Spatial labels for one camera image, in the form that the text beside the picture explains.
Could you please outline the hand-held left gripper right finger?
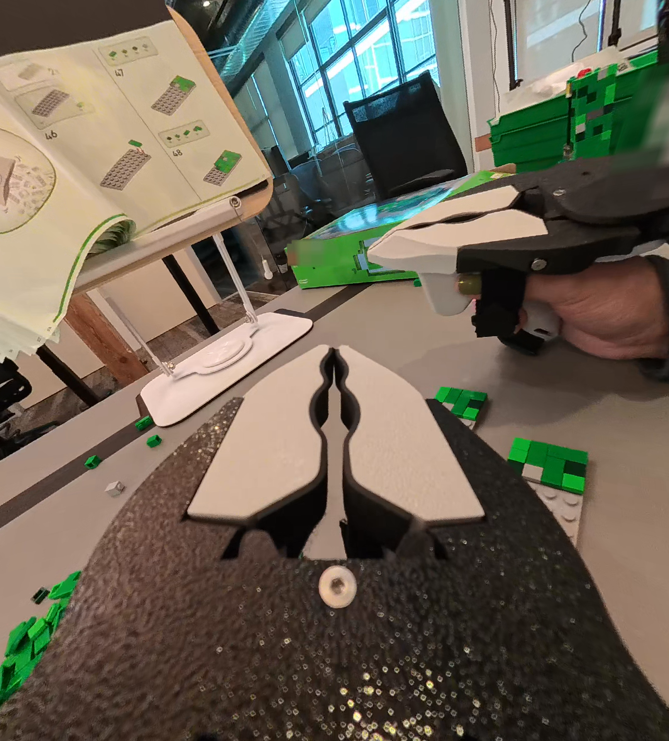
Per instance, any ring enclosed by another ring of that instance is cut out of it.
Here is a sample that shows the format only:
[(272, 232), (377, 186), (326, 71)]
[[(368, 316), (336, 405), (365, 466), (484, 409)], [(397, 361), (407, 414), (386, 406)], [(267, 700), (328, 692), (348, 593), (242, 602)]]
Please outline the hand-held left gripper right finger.
[(334, 376), (347, 429), (340, 528), (348, 557), (381, 557), (410, 532), (485, 517), (419, 391), (349, 346), (335, 351)]

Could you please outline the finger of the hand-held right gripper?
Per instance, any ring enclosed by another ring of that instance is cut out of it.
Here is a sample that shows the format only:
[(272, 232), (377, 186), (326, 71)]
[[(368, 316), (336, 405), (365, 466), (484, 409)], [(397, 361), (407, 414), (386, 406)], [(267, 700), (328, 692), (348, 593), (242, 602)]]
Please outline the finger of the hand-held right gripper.
[(444, 200), (425, 209), (406, 221), (408, 229), (444, 224), (466, 217), (480, 217), (488, 213), (513, 207), (520, 198), (520, 191), (513, 185), (482, 191), (461, 193), (459, 197)]
[(547, 234), (540, 217), (515, 209), (495, 210), (470, 214), (459, 222), (394, 228), (368, 247), (367, 258), (389, 270), (416, 273), (432, 310), (455, 316), (470, 303), (456, 288), (457, 257), (463, 248)]

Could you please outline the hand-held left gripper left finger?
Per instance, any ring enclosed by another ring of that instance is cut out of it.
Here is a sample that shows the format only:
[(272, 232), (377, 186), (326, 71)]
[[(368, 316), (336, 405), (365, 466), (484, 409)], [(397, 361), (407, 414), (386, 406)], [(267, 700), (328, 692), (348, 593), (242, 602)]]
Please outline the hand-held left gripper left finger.
[(264, 531), (299, 557), (326, 511), (335, 352), (319, 345), (277, 368), (244, 396), (187, 510), (194, 521)]

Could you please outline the grey plate with green tiles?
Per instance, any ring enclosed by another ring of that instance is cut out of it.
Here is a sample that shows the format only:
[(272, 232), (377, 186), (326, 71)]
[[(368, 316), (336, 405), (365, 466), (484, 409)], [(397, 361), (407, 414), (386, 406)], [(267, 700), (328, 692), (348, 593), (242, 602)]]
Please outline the grey plate with green tiles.
[(458, 387), (440, 387), (434, 398), (471, 430), (488, 403), (487, 393)]

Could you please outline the grey plate green white tiles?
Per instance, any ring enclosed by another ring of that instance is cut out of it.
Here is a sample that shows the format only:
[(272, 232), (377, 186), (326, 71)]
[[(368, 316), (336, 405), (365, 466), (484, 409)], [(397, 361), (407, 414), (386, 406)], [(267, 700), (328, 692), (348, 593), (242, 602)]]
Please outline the grey plate green white tiles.
[(588, 453), (516, 437), (507, 460), (552, 513), (573, 545), (577, 545), (587, 483)]

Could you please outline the person's right hand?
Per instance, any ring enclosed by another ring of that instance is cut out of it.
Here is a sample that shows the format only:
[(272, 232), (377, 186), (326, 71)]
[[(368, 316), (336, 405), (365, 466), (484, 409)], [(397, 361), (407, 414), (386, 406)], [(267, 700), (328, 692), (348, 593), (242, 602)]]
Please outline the person's right hand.
[(669, 306), (654, 263), (637, 256), (593, 264), (581, 273), (530, 276), (525, 298), (549, 306), (561, 338), (602, 359), (664, 360)]

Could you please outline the green toy box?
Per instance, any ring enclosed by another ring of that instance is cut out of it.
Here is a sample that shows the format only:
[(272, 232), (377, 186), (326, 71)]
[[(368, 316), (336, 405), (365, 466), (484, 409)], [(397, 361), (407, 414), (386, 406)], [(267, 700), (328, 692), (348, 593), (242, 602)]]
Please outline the green toy box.
[(423, 210), (507, 176), (506, 172), (480, 171), (355, 208), (310, 236), (291, 242), (285, 249), (288, 266), (303, 290), (418, 279), (416, 273), (388, 270), (369, 262), (368, 247)]

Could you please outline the green brick figure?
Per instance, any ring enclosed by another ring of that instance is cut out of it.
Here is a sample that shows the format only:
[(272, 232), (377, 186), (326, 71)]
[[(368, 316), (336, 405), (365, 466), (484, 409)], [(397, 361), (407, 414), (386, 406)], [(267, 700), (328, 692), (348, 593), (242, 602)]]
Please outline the green brick figure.
[(618, 63), (581, 69), (567, 81), (567, 160), (607, 156), (611, 149)]

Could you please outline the black metal table leg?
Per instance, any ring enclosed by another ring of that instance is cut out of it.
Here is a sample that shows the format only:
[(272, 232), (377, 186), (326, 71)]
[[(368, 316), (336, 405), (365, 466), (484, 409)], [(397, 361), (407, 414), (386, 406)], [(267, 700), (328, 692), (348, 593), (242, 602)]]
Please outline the black metal table leg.
[(36, 351), (36, 356), (57, 379), (64, 383), (67, 389), (74, 393), (88, 407), (93, 407), (101, 401), (98, 395), (60, 357), (54, 354), (49, 347), (46, 345), (39, 347)]
[(195, 310), (208, 335), (211, 337), (216, 335), (219, 332), (217, 323), (214, 321), (200, 294), (196, 291), (176, 258), (173, 255), (167, 255), (162, 258), (162, 261), (185, 296), (185, 299), (190, 303), (192, 309)]

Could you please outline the large window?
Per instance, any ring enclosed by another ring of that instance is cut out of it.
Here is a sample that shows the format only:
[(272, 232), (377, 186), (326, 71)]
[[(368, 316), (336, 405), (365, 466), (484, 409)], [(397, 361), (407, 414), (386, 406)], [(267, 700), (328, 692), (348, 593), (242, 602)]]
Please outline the large window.
[(351, 140), (346, 103), (428, 73), (473, 169), (459, 3), (177, 2), (261, 149), (289, 162)]

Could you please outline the pile of green bricks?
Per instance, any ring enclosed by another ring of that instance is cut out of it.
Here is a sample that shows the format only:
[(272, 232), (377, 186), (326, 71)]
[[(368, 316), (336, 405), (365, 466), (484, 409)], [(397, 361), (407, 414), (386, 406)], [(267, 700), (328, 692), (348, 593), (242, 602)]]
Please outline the pile of green bricks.
[(81, 571), (56, 583), (47, 599), (51, 601), (44, 616), (32, 616), (10, 632), (0, 664), (0, 708), (24, 685), (40, 663), (66, 612)]

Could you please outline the open instruction booklet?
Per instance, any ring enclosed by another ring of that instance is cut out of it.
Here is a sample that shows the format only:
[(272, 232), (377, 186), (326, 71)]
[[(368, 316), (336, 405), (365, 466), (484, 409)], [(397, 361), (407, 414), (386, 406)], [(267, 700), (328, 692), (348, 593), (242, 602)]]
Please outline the open instruction booklet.
[(163, 2), (67, 6), (85, 20), (27, 3), (0, 27), (0, 362), (58, 338), (74, 293), (270, 199), (270, 169), (187, 22)]

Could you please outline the wooden post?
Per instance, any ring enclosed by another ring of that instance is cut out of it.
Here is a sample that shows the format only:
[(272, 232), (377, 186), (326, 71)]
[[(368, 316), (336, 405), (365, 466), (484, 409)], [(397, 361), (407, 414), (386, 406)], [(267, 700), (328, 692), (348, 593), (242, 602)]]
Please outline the wooden post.
[(64, 320), (120, 387), (148, 375), (141, 359), (85, 293), (72, 296)]

